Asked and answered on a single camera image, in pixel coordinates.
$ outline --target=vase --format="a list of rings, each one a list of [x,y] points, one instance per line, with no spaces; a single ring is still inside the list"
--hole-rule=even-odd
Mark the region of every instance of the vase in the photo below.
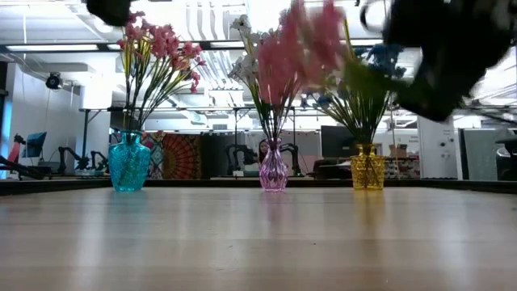
[[[265,192],[283,192],[288,184],[288,167],[280,154],[279,138],[267,141],[267,154],[262,161],[259,177]]]
[[[135,192],[144,186],[151,150],[140,144],[141,135],[137,131],[123,131],[122,142],[110,146],[110,178],[118,192]]]
[[[359,155],[352,157],[352,181],[356,190],[382,190],[385,183],[384,157],[375,155],[372,144],[357,145]]]

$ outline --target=wooden table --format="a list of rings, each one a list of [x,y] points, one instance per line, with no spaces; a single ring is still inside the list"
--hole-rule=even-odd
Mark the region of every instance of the wooden table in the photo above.
[[[517,196],[110,188],[0,198],[0,290],[517,290]]]

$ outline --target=white flower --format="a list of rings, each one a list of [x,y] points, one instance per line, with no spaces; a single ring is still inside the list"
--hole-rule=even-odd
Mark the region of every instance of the white flower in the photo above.
[[[238,19],[235,19],[230,25],[230,28],[237,29],[244,36],[248,36],[251,33],[251,25],[248,20],[248,15],[241,15]]]
[[[256,58],[252,55],[246,55],[244,59],[239,57],[237,61],[235,61],[233,69],[229,72],[228,77],[237,81],[246,82],[249,86],[256,83],[258,71],[259,64],[257,63]]]
[[[235,64],[233,64],[232,70],[228,73],[228,78],[236,79],[239,81],[239,76],[242,72],[242,57],[239,57]]]
[[[252,44],[258,44],[260,40],[262,39],[262,35],[260,33],[251,33],[248,37],[248,40]]]

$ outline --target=monitor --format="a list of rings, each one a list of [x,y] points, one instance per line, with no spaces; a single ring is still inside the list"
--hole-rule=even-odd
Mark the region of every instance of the monitor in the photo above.
[[[47,133],[32,133],[27,137],[27,145],[23,150],[22,158],[38,158],[43,150]]]
[[[354,136],[344,126],[322,126],[323,158],[349,158],[357,154]]]

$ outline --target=fluorescent light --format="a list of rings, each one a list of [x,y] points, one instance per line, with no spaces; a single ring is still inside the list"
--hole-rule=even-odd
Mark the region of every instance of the fluorescent light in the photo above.
[[[120,50],[120,46],[118,44],[108,44],[107,48],[110,50]]]
[[[242,41],[211,41],[210,47],[213,49],[226,49],[226,48],[243,49],[244,43]]]
[[[198,46],[198,45],[200,45],[200,43],[196,43],[196,42],[193,42],[193,41],[183,41],[183,42],[181,42],[181,43],[179,44],[179,48],[181,49],[182,47],[184,47],[184,46],[185,46],[185,44],[186,44],[187,42],[192,43],[192,46]]]
[[[354,40],[351,39],[352,46],[371,46],[375,44],[382,44],[381,39],[370,39],[370,40]]]
[[[7,45],[11,52],[48,52],[48,51],[95,51],[99,50],[96,44],[35,44],[35,45]]]

